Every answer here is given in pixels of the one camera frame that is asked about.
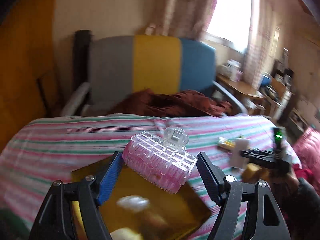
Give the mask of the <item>person right hand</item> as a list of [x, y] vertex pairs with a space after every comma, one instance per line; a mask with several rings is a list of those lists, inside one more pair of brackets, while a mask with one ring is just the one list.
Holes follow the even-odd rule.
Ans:
[[280, 175], [278, 171], [272, 170], [269, 178], [271, 191], [276, 196], [289, 196], [299, 188], [299, 180], [294, 170], [289, 171], [285, 175]]

